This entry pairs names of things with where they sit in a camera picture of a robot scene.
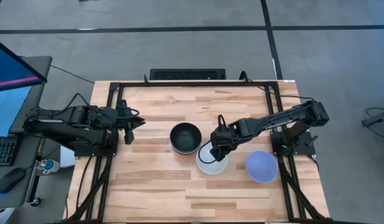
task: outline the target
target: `wooden tabletop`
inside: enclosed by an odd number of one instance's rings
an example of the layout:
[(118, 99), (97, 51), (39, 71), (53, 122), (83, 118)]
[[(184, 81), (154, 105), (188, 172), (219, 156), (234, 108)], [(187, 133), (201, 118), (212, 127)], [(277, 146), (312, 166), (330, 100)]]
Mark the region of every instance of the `wooden tabletop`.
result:
[[(106, 106), (109, 85), (107, 81), (95, 83), (91, 105)], [(282, 95), (298, 95), (295, 82), (279, 81), (279, 88)], [(111, 167), (104, 222), (288, 220), (280, 176), (272, 183), (259, 184), (249, 178), (245, 169), (249, 153), (272, 152), (268, 131), (229, 153), (227, 168), (217, 175), (200, 171), (195, 154), (178, 154), (169, 142), (171, 129), (180, 122), (195, 124), (205, 142), (217, 127), (219, 114), (227, 123), (268, 115), (263, 90), (227, 86), (126, 87), (123, 99), (128, 106), (140, 111), (139, 116), (146, 119), (146, 124), (134, 130), (135, 140), (131, 145), (124, 143), (124, 134), (120, 132), (118, 153)], [(285, 110), (300, 104), (297, 98), (282, 98), (282, 102)], [(294, 158), (302, 191), (317, 210), (328, 217), (316, 165), (306, 156)], [(68, 193), (69, 214), (75, 211), (87, 160), (81, 158), (75, 165)], [(95, 158), (87, 169), (80, 203), (90, 190), (94, 166)], [(99, 198), (100, 192), (96, 196), (93, 217), (97, 216)], [(294, 215), (298, 217), (293, 191), (291, 198)]]

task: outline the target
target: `computer screen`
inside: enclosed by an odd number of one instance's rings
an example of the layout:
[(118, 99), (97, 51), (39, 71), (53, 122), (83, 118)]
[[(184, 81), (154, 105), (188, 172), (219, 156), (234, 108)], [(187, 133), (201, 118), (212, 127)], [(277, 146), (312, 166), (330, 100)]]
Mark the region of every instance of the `computer screen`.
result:
[(47, 79), (0, 43), (0, 91), (45, 83)]

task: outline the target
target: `black bowl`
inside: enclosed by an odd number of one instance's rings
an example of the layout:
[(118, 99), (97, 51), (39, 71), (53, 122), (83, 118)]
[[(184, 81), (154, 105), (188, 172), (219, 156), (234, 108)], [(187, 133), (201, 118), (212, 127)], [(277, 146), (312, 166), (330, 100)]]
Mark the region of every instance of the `black bowl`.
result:
[(175, 151), (181, 154), (191, 154), (199, 148), (202, 133), (193, 124), (180, 123), (171, 130), (169, 139)]

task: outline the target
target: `concrete floor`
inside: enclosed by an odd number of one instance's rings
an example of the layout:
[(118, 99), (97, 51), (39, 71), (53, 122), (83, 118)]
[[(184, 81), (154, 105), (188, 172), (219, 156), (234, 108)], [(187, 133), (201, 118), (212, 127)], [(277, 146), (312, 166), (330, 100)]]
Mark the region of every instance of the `concrete floor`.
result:
[[(274, 26), (384, 24), (384, 0), (267, 0)], [(264, 25), (258, 0), (3, 0), (0, 29)], [(330, 116), (317, 160), (331, 217), (384, 223), (384, 139), (363, 129), (364, 109), (384, 107), (384, 30), (276, 31), (284, 79), (323, 102)], [(140, 80), (150, 68), (225, 68), (274, 79), (265, 31), (0, 35), (19, 55), (51, 55), (53, 64), (90, 80)], [(51, 69), (41, 107), (59, 109), (93, 85)], [(72, 172), (44, 177), (36, 208), (11, 223), (60, 220)]]

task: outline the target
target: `blue bowl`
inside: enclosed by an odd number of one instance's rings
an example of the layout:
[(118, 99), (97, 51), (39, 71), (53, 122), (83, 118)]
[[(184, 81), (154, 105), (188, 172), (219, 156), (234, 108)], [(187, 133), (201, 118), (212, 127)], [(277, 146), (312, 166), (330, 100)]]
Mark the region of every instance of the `blue bowl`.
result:
[(267, 184), (272, 182), (278, 175), (278, 162), (268, 152), (252, 152), (246, 161), (248, 175), (258, 183)]

